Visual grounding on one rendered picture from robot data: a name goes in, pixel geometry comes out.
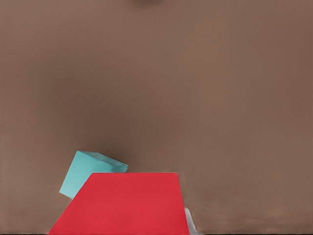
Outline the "red wooden cube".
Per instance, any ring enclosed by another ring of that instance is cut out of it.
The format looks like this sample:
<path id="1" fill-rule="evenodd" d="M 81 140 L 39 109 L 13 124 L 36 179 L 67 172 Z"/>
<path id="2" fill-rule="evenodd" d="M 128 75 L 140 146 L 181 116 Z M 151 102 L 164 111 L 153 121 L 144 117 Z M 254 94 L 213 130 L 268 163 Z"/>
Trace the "red wooden cube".
<path id="1" fill-rule="evenodd" d="M 93 173 L 48 235 L 190 235 L 176 173 Z"/>

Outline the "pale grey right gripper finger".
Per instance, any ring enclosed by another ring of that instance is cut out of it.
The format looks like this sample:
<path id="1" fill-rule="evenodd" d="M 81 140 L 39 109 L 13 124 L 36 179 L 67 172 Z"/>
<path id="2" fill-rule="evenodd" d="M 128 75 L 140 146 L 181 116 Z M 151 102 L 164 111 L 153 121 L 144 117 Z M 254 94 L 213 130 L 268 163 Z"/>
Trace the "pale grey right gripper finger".
<path id="1" fill-rule="evenodd" d="M 197 230 L 196 230 L 196 227 L 194 225 L 190 210 L 188 208 L 184 208 L 184 210 L 185 210 L 185 215 L 186 215 L 189 233 L 197 233 Z"/>

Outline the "blue wooden cube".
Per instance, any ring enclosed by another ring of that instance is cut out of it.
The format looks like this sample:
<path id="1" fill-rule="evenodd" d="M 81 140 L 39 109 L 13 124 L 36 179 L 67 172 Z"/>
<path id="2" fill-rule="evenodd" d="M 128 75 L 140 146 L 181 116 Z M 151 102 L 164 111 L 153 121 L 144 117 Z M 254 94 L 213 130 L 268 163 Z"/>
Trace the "blue wooden cube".
<path id="1" fill-rule="evenodd" d="M 60 193 L 74 198 L 93 173 L 124 173 L 128 165 L 97 152 L 77 151 L 60 188 Z"/>

